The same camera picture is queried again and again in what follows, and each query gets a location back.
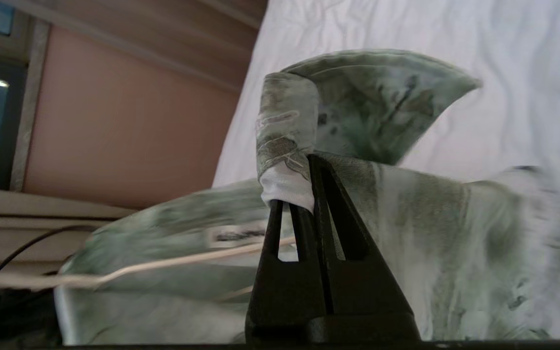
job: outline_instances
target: wire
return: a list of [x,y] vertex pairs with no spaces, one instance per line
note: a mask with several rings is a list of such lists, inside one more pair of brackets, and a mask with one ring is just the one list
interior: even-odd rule
[[215,299],[215,301],[221,303],[222,301],[227,301],[234,297],[239,297],[240,295],[251,293],[253,290],[254,286],[245,287],[240,290],[235,290],[235,292],[228,292],[221,297],[218,297],[218,299]]
[[58,228],[56,230],[51,230],[47,233],[44,233],[38,237],[36,237],[35,239],[32,239],[31,241],[23,244],[22,246],[20,246],[20,248],[18,248],[17,250],[15,250],[12,254],[8,255],[8,257],[6,259],[4,259],[4,261],[2,261],[0,263],[0,271],[1,269],[5,268],[7,264],[9,264],[11,261],[13,261],[13,259],[15,257],[17,257],[19,254],[21,254],[22,252],[24,252],[25,250],[27,250],[30,246],[33,246],[34,244],[37,244],[38,242],[49,238],[53,235],[56,235],[58,233],[61,232],[65,232],[65,231],[87,231],[87,232],[93,232],[96,231],[98,229],[98,227],[94,227],[94,226],[84,226],[84,225],[73,225],[73,226],[65,226],[65,227],[61,227]]
[[[280,246],[295,243],[295,237],[280,239]],[[32,276],[20,275],[18,273],[0,272],[0,288],[20,288],[41,290],[46,288],[55,288],[57,286],[68,286],[71,288],[96,289],[102,284],[118,279],[130,273],[155,270],[179,264],[195,263],[220,259],[225,257],[233,257],[247,253],[258,252],[263,247],[262,243],[240,246],[217,252],[200,253],[189,255],[187,257],[178,257],[173,259],[164,259],[149,263],[134,264],[116,270],[104,276],[99,275],[55,275],[55,276]]]

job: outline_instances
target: white fabric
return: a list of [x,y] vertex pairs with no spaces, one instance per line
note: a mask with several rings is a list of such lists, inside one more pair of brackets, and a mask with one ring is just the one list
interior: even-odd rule
[[262,201],[269,206],[269,201],[278,199],[308,209],[313,213],[315,197],[312,184],[302,174],[293,171],[285,162],[267,169],[259,179],[262,186]]
[[473,181],[537,165],[560,190],[560,0],[270,0],[213,185],[256,177],[267,73],[321,53],[384,48],[431,55],[484,83],[402,166]]

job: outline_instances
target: fabric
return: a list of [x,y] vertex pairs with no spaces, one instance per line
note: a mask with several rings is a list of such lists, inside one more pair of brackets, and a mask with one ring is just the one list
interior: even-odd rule
[[[331,162],[411,305],[423,339],[560,338],[560,204],[537,169],[469,184],[375,162]],[[205,229],[267,215],[256,181],[194,193],[95,232],[65,273],[209,251]],[[283,223],[283,235],[291,228]],[[288,246],[289,254],[295,254]],[[243,341],[258,254],[58,290],[65,343]]]
[[422,53],[482,82],[399,166],[469,182],[533,165],[560,192],[560,0],[269,0],[213,186],[256,176],[265,75],[357,49]]
[[[306,156],[313,150],[394,165],[478,80],[412,52],[344,51],[265,77],[256,121],[263,200],[313,212]],[[284,162],[288,169],[276,168]]]
[[[333,69],[352,60],[364,64]],[[398,162],[476,80],[431,58],[391,51],[319,57],[285,73],[317,86],[318,110],[327,117],[318,123],[314,153],[333,166],[347,190],[406,295],[422,339],[560,338],[560,194],[551,178],[521,167],[462,183],[386,164]],[[278,108],[263,109],[263,118],[299,111],[279,118],[295,122],[313,115],[311,98],[272,90],[264,99]],[[289,151],[298,151],[292,154],[299,162],[299,152],[313,144],[311,133],[292,133],[302,130],[300,123],[271,126],[262,136],[292,141]],[[321,135],[329,138],[320,143]],[[307,182],[300,168],[290,168],[294,162],[279,157],[285,153],[262,153],[263,168],[273,159],[263,184],[266,173],[283,165],[284,175]],[[280,194],[285,185],[289,195],[298,190],[277,180],[271,177],[268,185]],[[210,232],[267,217],[263,193],[252,179],[134,213],[93,233],[63,273],[104,275],[213,250]],[[292,234],[285,212],[282,236]],[[279,259],[295,261],[294,246]],[[248,296],[225,296],[252,286],[257,264],[257,255],[244,255],[126,275],[96,291],[58,288],[65,344],[243,342]]]

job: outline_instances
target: white cable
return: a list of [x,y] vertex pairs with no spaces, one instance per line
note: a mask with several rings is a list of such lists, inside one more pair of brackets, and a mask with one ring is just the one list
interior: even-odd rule
[[222,295],[221,297],[218,297],[218,299],[215,299],[215,301],[218,302],[218,303],[221,303],[222,301],[227,301],[227,300],[232,299],[234,297],[239,297],[240,295],[248,294],[248,293],[252,292],[253,289],[254,289],[254,286],[248,286],[248,287],[242,288],[240,290],[235,290],[235,292],[229,292],[229,293],[226,293],[226,294]]
[[[295,237],[280,239],[280,246],[295,243]],[[178,264],[187,264],[195,262],[210,261],[225,257],[233,257],[247,253],[258,252],[263,247],[262,243],[239,246],[226,250],[218,250],[217,252],[200,253],[188,255],[187,257],[178,257],[173,259],[165,259],[162,261],[154,261],[149,263],[134,264],[132,266],[123,267],[115,272],[105,276],[98,275],[54,275],[54,276],[35,276],[20,275],[18,273],[0,272],[0,288],[16,288],[41,290],[47,288],[55,288],[57,286],[68,286],[71,288],[96,289],[102,284],[115,280],[118,277],[128,275],[130,273],[155,270],[157,268],[165,268],[176,266]]]

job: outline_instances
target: window frame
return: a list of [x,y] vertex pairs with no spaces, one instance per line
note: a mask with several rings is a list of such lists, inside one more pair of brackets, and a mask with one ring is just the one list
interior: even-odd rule
[[10,34],[0,33],[0,57],[27,62],[31,22],[28,14],[14,9]]
[[0,80],[8,83],[0,127],[0,189],[10,189],[27,67],[0,60]]

